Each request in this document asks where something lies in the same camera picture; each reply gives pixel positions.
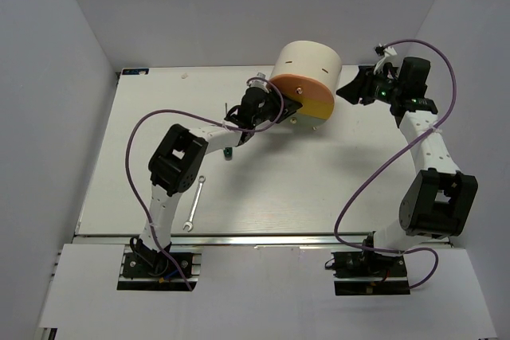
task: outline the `white table surface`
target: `white table surface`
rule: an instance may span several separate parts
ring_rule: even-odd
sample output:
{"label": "white table surface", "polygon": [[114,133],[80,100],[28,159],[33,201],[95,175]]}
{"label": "white table surface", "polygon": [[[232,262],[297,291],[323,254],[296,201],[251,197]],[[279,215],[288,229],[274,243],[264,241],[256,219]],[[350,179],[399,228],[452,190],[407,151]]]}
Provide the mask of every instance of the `white table surface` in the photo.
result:
{"label": "white table surface", "polygon": [[[141,233],[145,216],[126,180],[124,152],[131,129],[143,115],[177,108],[221,120],[225,102],[233,106],[241,100],[245,81],[257,72],[269,75],[271,69],[151,68],[147,75],[120,77],[77,233]],[[340,85],[357,70],[344,66]],[[135,138],[131,171],[145,201],[151,196],[149,158],[174,123],[204,125],[178,115],[158,115]],[[234,148],[230,162],[222,152],[207,155],[199,172],[206,184],[191,233],[330,233],[352,193],[405,144],[387,105],[352,106],[337,97],[333,116],[316,131],[284,122]],[[367,232],[390,223],[413,179],[412,159],[406,154],[360,196],[340,231]],[[185,234],[182,225],[195,188],[181,198],[173,233]]]}
{"label": "white table surface", "polygon": [[[496,336],[462,249],[402,296],[335,296],[327,249],[205,248],[193,292],[117,291],[122,245],[67,244],[40,326],[57,340],[477,340]],[[410,282],[433,263],[405,256]]]}

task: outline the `cylindrical container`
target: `cylindrical container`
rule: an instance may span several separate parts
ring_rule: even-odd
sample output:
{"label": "cylindrical container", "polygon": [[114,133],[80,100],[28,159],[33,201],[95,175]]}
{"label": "cylindrical container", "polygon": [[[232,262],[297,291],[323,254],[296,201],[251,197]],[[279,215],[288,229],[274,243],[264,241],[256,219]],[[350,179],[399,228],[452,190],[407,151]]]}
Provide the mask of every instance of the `cylindrical container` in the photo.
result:
{"label": "cylindrical container", "polygon": [[294,41],[280,52],[271,81],[303,107],[298,123],[318,126],[332,115],[342,61],[331,48],[314,41]]}

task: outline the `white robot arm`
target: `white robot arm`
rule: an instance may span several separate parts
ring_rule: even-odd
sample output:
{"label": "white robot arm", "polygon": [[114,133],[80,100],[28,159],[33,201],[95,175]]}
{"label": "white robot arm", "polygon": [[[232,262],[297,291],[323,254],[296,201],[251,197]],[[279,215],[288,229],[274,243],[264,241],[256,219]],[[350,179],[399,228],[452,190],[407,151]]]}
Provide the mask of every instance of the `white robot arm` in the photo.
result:
{"label": "white robot arm", "polygon": [[152,222],[147,220],[141,235],[130,240],[131,250],[139,260],[137,263],[143,264],[148,275],[159,275],[166,269],[167,258],[159,251],[154,234],[161,248],[168,252],[179,199],[197,178],[204,156],[245,144],[263,122],[280,123],[301,107],[301,103],[265,87],[261,80],[253,80],[241,104],[230,109],[225,117],[225,121],[236,127],[207,126],[188,130],[175,124],[170,128],[149,162]]}
{"label": "white robot arm", "polygon": [[452,160],[441,132],[434,127],[437,108],[425,97],[430,62],[406,57],[398,75],[391,63],[382,66],[378,71],[375,65],[359,66],[356,78],[336,94],[351,104],[368,105],[376,100],[389,104],[408,143],[432,131],[411,148],[417,175],[402,199],[398,217],[370,233],[359,246],[361,252],[339,253],[334,265],[328,266],[337,276],[347,278],[389,270],[395,261],[403,264],[402,254],[421,242],[460,235],[478,188],[475,177],[463,174]]}
{"label": "white robot arm", "polygon": [[[410,143],[429,130],[436,122],[437,115],[431,111],[407,111],[400,123],[400,131]],[[452,160],[441,132],[438,130],[434,130],[428,137],[417,143],[411,149],[411,155],[417,174],[421,170],[435,169],[439,174],[449,174],[454,177],[461,171]],[[437,201],[446,203],[447,199],[443,191],[440,190],[437,194]],[[429,239],[430,236],[407,235],[406,231],[402,229],[400,217],[398,217],[386,228],[375,232],[374,247],[406,251]]]}
{"label": "white robot arm", "polygon": [[[215,126],[191,129],[189,134],[206,143],[204,155],[217,150],[223,150],[226,147],[236,147],[242,135],[240,131],[231,131],[224,127]],[[186,185],[190,185],[193,183],[196,176],[187,175],[187,177],[189,178],[186,181]],[[181,195],[182,193],[169,195],[163,186],[152,184],[152,197],[149,212],[152,216],[156,236],[161,241],[164,241],[161,243],[163,247],[168,246],[171,242],[172,222],[174,221],[175,211],[177,210]],[[157,246],[151,234],[151,224],[148,221],[139,238],[147,247],[157,250]]]}

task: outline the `wrench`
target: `wrench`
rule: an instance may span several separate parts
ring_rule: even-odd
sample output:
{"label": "wrench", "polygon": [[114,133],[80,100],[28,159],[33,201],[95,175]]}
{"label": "wrench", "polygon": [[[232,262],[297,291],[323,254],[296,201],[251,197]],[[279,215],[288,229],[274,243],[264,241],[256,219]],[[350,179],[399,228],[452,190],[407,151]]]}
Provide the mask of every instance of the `wrench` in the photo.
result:
{"label": "wrench", "polygon": [[202,192],[202,187],[204,186],[205,181],[206,177],[204,177],[203,175],[198,177],[197,191],[194,193],[193,205],[191,205],[190,216],[188,217],[188,220],[184,222],[184,226],[182,227],[183,230],[186,230],[187,228],[188,232],[190,232],[193,229],[193,217],[195,211],[197,210],[198,199],[200,198],[200,193]]}

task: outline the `white wall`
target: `white wall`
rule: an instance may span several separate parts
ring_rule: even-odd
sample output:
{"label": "white wall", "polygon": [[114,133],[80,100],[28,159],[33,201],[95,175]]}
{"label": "white wall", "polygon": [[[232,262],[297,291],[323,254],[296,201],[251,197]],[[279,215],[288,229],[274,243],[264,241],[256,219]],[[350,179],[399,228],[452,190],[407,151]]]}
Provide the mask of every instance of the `white wall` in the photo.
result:
{"label": "white wall", "polygon": [[273,64],[294,40],[372,62],[380,41],[413,37],[434,0],[77,0],[116,70]]}
{"label": "white wall", "polygon": [[[457,164],[480,184],[459,241],[468,249],[502,339],[510,339],[509,28],[510,0],[436,0],[418,33],[443,49],[456,70],[458,103],[445,124],[445,141]],[[428,94],[444,111],[449,76],[441,60],[427,57],[433,57]]]}
{"label": "white wall", "polygon": [[75,0],[0,0],[0,332],[33,337],[116,78]]}

